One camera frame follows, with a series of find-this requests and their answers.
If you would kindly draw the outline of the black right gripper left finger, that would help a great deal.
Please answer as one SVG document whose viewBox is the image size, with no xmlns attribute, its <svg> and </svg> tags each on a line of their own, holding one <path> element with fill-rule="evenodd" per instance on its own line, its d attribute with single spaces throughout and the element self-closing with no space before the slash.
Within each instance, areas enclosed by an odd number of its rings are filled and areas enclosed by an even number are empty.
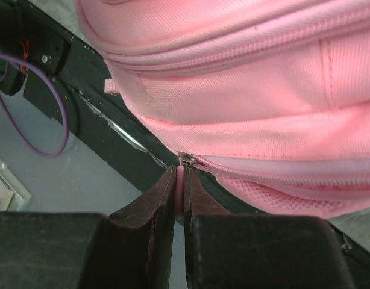
<svg viewBox="0 0 370 289">
<path fill-rule="evenodd" d="M 110 215 L 121 238 L 116 256 L 126 288 L 169 287 L 176 177 L 171 166 L 150 190 Z"/>
</svg>

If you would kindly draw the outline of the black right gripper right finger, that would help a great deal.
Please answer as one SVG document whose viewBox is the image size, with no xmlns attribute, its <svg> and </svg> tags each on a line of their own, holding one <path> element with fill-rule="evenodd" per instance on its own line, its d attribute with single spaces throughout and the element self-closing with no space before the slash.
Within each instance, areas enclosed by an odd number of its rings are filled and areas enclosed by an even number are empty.
<svg viewBox="0 0 370 289">
<path fill-rule="evenodd" d="M 187 166 L 184 177 L 184 237 L 185 237 L 185 264 L 186 281 L 188 288 L 195 288 L 194 232 L 197 215 L 217 214 L 226 215 L 229 212 L 217 202 L 203 187 L 194 168 Z"/>
</svg>

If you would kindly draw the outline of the pink student backpack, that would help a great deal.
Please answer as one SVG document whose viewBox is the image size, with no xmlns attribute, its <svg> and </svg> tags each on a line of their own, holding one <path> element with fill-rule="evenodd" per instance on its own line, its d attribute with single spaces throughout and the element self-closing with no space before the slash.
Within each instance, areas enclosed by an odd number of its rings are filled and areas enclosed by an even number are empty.
<svg viewBox="0 0 370 289">
<path fill-rule="evenodd" d="M 105 92 L 272 214 L 370 208 L 370 1 L 76 1 Z"/>
</svg>

